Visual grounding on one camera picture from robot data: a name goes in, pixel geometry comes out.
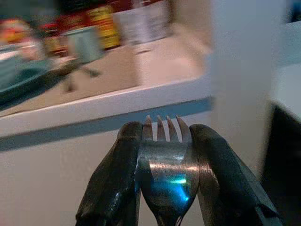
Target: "fork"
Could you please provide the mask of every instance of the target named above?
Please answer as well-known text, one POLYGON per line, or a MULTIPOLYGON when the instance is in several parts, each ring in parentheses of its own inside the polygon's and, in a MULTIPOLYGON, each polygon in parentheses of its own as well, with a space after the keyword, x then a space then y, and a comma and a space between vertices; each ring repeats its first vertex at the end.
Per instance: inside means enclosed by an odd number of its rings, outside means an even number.
POLYGON ((198 158, 185 122, 176 117, 182 135, 182 142, 179 142, 174 124, 170 117, 166 118, 169 142, 160 116, 158 139, 153 140, 151 118, 147 116, 136 178, 158 226, 180 226, 198 191, 198 158))

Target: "jar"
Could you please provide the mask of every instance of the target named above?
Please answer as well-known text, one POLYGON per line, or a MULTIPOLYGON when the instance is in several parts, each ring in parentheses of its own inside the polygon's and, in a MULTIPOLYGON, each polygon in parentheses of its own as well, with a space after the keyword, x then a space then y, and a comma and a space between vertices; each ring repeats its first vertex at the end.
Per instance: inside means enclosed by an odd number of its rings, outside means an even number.
POLYGON ((67 56, 67 47, 64 37, 59 35, 57 24, 45 24, 41 27, 44 33, 45 49, 49 57, 67 56))

